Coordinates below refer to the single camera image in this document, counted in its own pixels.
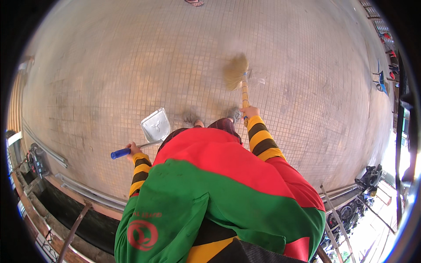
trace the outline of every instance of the broom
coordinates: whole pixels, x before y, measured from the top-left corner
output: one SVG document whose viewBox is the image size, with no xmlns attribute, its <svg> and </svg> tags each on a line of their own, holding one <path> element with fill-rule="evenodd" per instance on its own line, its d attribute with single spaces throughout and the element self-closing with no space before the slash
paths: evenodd
<svg viewBox="0 0 421 263">
<path fill-rule="evenodd" d="M 247 84 L 248 61 L 244 53 L 235 56 L 228 65 L 223 68 L 226 88 L 233 91 L 242 87 L 242 107 L 249 107 L 248 84 Z M 248 118 L 243 113 L 244 126 L 247 128 Z"/>
</svg>

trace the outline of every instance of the dustpan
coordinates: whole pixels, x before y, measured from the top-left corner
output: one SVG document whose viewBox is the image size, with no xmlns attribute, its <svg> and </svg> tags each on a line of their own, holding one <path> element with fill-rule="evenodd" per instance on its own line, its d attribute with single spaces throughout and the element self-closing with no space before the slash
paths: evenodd
<svg viewBox="0 0 421 263">
<path fill-rule="evenodd" d="M 148 142 L 164 141 L 170 134 L 170 122 L 163 107 L 154 111 L 140 123 Z"/>
<path fill-rule="evenodd" d="M 170 122 L 164 108 L 159 108 L 140 123 L 148 143 L 138 146 L 140 149 L 162 143 L 170 134 Z M 111 158 L 116 159 L 130 154 L 130 148 L 124 148 L 111 153 Z"/>
</svg>

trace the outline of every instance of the plaid pants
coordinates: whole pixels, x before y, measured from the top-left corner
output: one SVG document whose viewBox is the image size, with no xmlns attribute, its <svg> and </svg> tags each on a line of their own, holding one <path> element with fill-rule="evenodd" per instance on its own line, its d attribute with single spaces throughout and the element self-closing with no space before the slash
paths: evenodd
<svg viewBox="0 0 421 263">
<path fill-rule="evenodd" d="M 196 125 L 193 128 L 202 128 L 202 126 L 200 125 Z M 232 123 L 232 121 L 228 118 L 222 118 L 217 120 L 216 122 L 212 123 L 211 125 L 208 126 L 208 128 L 215 128 L 215 129 L 220 129 L 220 130 L 224 130 L 229 134 L 234 135 L 235 137 L 238 138 L 238 140 L 241 142 L 241 137 L 235 132 L 235 128 L 234 128 L 234 124 Z M 164 140 L 164 142 L 161 144 L 161 146 L 158 149 L 158 152 L 172 139 L 174 138 L 176 135 L 178 135 L 179 133 L 181 133 L 182 131 L 185 131 L 189 128 L 180 128 L 178 130 L 173 131 L 172 133 L 170 133 L 170 135 L 168 135 L 168 137 Z"/>
</svg>

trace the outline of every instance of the broom handle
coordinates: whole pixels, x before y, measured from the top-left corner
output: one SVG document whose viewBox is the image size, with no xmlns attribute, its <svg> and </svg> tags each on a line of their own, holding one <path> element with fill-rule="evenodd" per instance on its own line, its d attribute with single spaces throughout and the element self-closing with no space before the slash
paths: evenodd
<svg viewBox="0 0 421 263">
<path fill-rule="evenodd" d="M 242 107 L 249 107 L 250 103 L 248 102 L 248 84 L 247 84 L 247 72 L 244 72 L 242 75 Z M 247 128 L 248 118 L 243 112 L 242 118 L 244 119 L 244 126 Z"/>
</svg>

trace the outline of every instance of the logo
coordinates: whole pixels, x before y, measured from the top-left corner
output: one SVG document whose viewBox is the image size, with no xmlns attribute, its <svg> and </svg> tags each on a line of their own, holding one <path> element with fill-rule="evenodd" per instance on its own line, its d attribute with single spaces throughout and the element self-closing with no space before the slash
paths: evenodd
<svg viewBox="0 0 421 263">
<path fill-rule="evenodd" d="M 145 237 L 145 229 L 149 230 L 150 238 Z M 127 239 L 132 247 L 138 250 L 148 251 L 153 248 L 158 240 L 158 230 L 151 222 L 135 220 L 129 224 Z"/>
</svg>

